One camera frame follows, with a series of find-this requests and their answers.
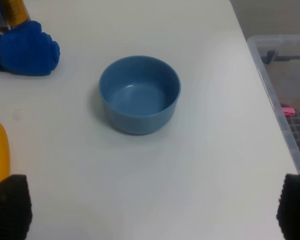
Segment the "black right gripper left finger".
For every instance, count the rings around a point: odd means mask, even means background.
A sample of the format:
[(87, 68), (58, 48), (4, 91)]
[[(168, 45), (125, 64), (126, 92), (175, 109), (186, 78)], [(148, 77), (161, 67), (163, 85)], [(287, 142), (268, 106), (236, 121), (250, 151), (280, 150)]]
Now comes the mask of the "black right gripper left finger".
[(27, 176), (14, 174), (0, 182), (0, 240), (25, 240), (32, 223)]

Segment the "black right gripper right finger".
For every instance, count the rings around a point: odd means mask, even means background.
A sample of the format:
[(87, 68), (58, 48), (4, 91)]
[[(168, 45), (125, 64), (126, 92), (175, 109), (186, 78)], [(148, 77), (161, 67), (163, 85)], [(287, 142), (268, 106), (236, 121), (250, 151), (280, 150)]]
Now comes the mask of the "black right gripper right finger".
[(300, 240), (300, 175), (287, 174), (276, 214), (284, 239)]

